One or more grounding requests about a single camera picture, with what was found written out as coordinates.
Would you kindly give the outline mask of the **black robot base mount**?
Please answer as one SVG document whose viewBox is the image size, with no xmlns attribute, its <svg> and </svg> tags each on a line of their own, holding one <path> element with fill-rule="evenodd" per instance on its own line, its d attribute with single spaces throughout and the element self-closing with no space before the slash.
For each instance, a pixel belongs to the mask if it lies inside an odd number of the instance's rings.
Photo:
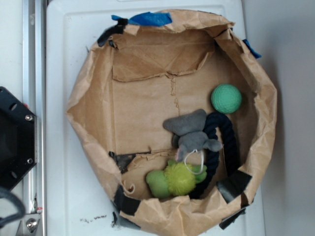
<svg viewBox="0 0 315 236">
<path fill-rule="evenodd" d="M 36 116 L 0 88 L 0 185 L 12 190 L 36 165 Z"/>
</svg>

